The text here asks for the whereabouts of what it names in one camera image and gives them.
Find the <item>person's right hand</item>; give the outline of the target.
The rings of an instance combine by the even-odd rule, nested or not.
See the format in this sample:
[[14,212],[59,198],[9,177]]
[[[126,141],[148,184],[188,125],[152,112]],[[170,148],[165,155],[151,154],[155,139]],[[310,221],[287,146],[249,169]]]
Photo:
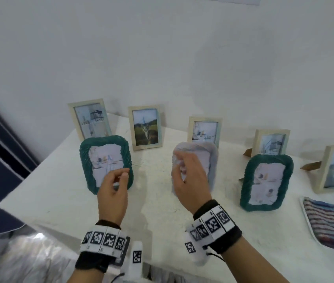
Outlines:
[[174,191],[180,203],[192,215],[205,203],[212,200],[207,175],[196,154],[192,153],[192,164],[187,173],[182,174],[183,183],[173,183]]

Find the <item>person's left hand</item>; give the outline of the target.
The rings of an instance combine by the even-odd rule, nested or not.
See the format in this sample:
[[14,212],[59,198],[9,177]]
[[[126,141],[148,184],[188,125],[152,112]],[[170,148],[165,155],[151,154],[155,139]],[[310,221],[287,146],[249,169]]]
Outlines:
[[113,182],[115,176],[129,171],[129,168],[121,168],[110,171],[104,177],[97,194],[99,220],[121,225],[127,210],[128,191],[114,190]]

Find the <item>pale blue ribbed photo frame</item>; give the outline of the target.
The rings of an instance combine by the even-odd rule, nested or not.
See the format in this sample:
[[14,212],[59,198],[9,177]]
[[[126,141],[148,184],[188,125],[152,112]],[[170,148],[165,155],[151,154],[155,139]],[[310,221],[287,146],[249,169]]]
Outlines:
[[180,142],[173,151],[172,165],[180,165],[180,160],[176,157],[175,152],[190,152],[197,155],[203,169],[207,175],[210,193],[212,193],[215,186],[215,179],[217,173],[218,163],[218,148],[212,142]]

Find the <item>green ribbed photo frame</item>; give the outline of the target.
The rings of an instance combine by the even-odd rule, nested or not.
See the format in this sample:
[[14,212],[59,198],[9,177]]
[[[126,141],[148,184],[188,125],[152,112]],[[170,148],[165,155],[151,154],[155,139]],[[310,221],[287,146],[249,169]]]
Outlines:
[[87,138],[79,148],[80,160],[88,190],[97,195],[104,177],[121,168],[129,168],[127,189],[134,182],[132,158],[127,140],[119,135]]
[[245,168],[240,207],[247,212],[272,211],[281,207],[294,163],[288,155],[253,156]]

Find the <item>person's right forearm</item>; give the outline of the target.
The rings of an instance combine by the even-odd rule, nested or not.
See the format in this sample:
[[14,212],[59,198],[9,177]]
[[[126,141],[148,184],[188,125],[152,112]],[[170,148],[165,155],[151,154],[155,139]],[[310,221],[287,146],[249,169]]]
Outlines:
[[237,283],[290,283],[241,234],[228,232],[210,244]]

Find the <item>black wristband with marker tags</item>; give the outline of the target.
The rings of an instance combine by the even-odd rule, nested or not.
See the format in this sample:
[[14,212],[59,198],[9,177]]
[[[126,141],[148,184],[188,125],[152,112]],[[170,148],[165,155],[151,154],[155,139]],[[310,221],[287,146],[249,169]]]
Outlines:
[[216,200],[209,200],[193,215],[193,223],[188,224],[185,246],[190,254],[210,247],[222,255],[241,237],[242,231]]
[[86,232],[75,269],[106,273],[110,265],[122,266],[130,237],[112,222],[100,220]]

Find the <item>clear plastic sheet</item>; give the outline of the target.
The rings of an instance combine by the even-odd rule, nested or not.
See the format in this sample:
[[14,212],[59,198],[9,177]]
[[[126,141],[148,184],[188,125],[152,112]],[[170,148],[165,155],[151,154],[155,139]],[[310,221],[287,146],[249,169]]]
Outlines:
[[28,226],[0,234],[0,283],[66,283],[78,255]]

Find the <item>striped folded cloth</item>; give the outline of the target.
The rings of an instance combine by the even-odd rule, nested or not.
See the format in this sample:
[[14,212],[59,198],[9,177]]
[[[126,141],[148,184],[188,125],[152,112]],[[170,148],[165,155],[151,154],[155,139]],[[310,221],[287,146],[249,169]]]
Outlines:
[[309,197],[300,197],[299,201],[314,240],[334,249],[334,204]]

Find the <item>wooden frame with pale photo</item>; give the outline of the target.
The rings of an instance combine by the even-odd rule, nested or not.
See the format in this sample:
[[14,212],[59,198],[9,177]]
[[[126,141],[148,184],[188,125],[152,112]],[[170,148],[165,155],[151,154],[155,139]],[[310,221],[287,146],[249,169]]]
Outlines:
[[218,148],[222,118],[189,117],[187,142],[211,142]]

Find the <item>wooden frame with cat photo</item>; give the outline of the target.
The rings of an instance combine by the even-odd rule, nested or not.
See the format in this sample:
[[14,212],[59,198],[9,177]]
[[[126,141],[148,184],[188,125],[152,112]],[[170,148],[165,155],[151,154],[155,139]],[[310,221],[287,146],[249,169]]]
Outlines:
[[134,151],[163,146],[161,115],[158,105],[129,106],[128,116]]

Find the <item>wooden frame with chair photo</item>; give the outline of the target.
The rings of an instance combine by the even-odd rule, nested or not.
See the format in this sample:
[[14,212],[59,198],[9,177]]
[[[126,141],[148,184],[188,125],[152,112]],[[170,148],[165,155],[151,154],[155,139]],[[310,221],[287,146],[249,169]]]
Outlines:
[[113,135],[103,99],[69,103],[68,108],[80,142]]

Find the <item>wooden frame with room photo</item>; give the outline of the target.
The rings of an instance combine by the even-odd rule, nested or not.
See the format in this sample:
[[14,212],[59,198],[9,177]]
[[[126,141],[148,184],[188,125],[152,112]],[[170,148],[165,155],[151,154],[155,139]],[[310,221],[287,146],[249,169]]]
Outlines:
[[290,132],[289,129],[256,129],[252,148],[247,149],[243,156],[285,155]]

